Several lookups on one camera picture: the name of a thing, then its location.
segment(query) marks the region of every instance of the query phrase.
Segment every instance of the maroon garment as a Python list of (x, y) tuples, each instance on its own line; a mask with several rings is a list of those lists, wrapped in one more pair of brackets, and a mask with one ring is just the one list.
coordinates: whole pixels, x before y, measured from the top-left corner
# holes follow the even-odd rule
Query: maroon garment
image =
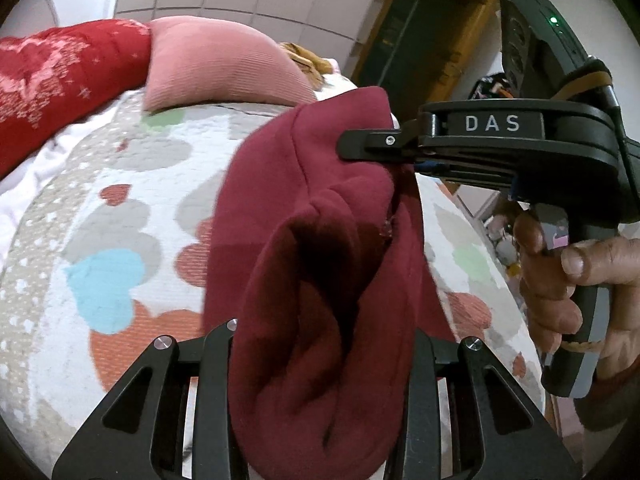
[(340, 161), (357, 128), (392, 128), (383, 89), (265, 124), (218, 197), (205, 327), (238, 318), (231, 422), (266, 480), (367, 479), (399, 434), (415, 327), (454, 340), (412, 168)]

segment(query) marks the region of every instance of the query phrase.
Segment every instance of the red floral pillow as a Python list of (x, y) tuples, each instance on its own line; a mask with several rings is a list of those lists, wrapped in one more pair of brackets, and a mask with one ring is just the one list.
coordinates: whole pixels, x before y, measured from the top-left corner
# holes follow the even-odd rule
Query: red floral pillow
[(150, 54), (149, 28), (133, 20), (0, 38), (0, 179), (60, 128), (142, 86)]

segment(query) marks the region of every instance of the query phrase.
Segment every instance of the human hand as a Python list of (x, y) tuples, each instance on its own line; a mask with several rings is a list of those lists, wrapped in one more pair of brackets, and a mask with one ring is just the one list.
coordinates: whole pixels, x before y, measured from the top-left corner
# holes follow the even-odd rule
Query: human hand
[(532, 215), (519, 215), (513, 231), (520, 245), (520, 293), (538, 349), (553, 353), (562, 334), (580, 328), (582, 314), (570, 299), (576, 285), (609, 283), (611, 314), (596, 374), (604, 380), (631, 366), (640, 355), (640, 240), (592, 240), (543, 254), (542, 228)]

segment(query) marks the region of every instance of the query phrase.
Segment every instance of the blue heart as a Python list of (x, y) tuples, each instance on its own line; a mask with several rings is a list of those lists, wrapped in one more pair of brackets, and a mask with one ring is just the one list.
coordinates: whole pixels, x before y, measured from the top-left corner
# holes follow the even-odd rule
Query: blue heart
[(115, 334), (133, 321), (129, 291), (145, 275), (145, 264), (129, 249), (110, 249), (88, 256), (65, 269), (78, 313), (89, 327), (103, 334)]

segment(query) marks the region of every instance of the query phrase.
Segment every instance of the bed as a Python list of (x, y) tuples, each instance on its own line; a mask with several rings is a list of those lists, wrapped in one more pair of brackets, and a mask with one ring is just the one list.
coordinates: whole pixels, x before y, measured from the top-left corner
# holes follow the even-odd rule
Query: bed
[[(334, 73), (316, 95), (353, 88)], [(46, 474), (155, 336), (201, 335), (208, 227), (226, 167), (243, 139), (289, 109), (147, 114), (144, 96), (124, 92), (0, 182), (0, 413)], [(417, 179), (424, 254), (456, 338), (485, 340), (543, 410), (538, 356), (502, 273), (442, 183)], [(106, 308), (92, 307), (97, 296)], [(189, 460), (186, 450), (185, 476)], [(447, 460), (443, 468), (450, 474)]]

